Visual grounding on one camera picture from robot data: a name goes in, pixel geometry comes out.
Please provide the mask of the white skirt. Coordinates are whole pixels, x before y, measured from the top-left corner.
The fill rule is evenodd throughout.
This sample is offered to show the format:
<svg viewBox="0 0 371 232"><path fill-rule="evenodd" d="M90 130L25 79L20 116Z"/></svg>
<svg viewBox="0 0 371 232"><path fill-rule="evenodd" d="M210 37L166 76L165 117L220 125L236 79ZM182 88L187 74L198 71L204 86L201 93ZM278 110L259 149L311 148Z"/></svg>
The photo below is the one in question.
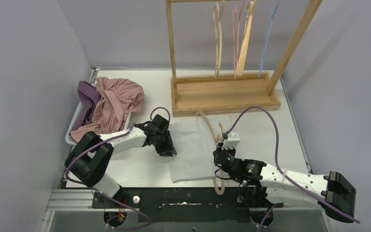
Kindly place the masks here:
<svg viewBox="0 0 371 232"><path fill-rule="evenodd" d="M213 151L216 149L214 138L221 132L219 123L224 127L231 125L229 115L208 117L214 130L202 116L187 118L169 126L174 148L177 152L170 158L171 180L174 183L197 181L214 177L215 165Z"/></svg>

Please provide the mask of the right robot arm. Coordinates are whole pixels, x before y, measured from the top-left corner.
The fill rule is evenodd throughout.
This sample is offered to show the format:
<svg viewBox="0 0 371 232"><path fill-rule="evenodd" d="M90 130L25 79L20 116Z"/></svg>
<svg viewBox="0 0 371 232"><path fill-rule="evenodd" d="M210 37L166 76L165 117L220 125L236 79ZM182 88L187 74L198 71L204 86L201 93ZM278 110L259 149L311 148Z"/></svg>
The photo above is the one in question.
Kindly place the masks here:
<svg viewBox="0 0 371 232"><path fill-rule="evenodd" d="M356 188L341 173L315 175L279 170L263 161L236 158L235 153L235 149L218 146L213 152L214 164L228 174L229 180L243 187L253 186L250 199L256 205L310 207L323 210L339 222L357 222Z"/></svg>

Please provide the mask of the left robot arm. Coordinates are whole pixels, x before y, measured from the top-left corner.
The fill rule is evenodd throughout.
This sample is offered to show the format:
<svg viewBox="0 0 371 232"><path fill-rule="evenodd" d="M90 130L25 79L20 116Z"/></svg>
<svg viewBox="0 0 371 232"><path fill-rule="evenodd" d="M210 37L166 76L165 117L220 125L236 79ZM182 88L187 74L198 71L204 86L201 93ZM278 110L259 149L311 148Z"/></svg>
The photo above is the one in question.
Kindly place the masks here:
<svg viewBox="0 0 371 232"><path fill-rule="evenodd" d="M123 202L122 186L106 173L114 154L138 147L153 146L157 154L171 157L177 152L169 131L170 122L155 115L144 123L111 134L83 135L65 160L65 177L74 183L94 188L111 206Z"/></svg>

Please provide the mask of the wooden hanger rack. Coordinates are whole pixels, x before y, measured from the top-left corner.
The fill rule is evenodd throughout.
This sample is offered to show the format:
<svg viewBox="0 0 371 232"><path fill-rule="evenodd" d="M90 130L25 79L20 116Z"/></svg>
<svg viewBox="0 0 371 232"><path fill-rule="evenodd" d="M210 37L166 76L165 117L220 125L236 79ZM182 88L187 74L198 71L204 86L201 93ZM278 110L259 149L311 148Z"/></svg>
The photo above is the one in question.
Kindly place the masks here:
<svg viewBox="0 0 371 232"><path fill-rule="evenodd" d="M166 14L171 59L171 106L174 117L193 116L197 111L207 114L237 113L252 105L267 110L279 109L281 102L275 86L296 51L310 22L316 14L320 0L311 0L293 32L284 53L273 74L262 72L243 72L234 79L234 73L214 75L180 76L176 74L174 37L171 5L167 0Z"/></svg>

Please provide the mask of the thick wooden hanger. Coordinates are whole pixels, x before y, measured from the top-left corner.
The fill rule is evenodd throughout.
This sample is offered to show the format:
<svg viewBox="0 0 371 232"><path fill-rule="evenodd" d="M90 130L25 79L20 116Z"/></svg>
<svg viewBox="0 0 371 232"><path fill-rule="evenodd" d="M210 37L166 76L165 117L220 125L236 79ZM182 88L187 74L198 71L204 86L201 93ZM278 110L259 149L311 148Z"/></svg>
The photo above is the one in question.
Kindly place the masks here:
<svg viewBox="0 0 371 232"><path fill-rule="evenodd" d="M252 22L253 22L253 14L254 14L254 8L256 5L256 2L257 2L256 0L249 1L246 5L247 14L246 14L246 19L245 19L245 24L244 24L244 29L245 29L244 42L245 42L245 45L247 46L246 54L247 54L248 46L249 46L249 40L250 40L251 28L252 28Z"/></svg>

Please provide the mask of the purple garment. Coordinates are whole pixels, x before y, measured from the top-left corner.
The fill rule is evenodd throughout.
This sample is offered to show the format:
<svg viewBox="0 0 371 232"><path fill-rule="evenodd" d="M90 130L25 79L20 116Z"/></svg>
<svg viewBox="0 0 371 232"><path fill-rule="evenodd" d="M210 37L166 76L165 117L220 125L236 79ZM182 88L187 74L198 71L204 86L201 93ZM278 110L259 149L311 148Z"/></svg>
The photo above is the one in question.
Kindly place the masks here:
<svg viewBox="0 0 371 232"><path fill-rule="evenodd" d="M97 89L90 83L80 81L77 89L80 103L82 104L82 111L78 114L71 131L79 129L81 126L85 126L92 123L93 113L99 101L101 95Z"/></svg>

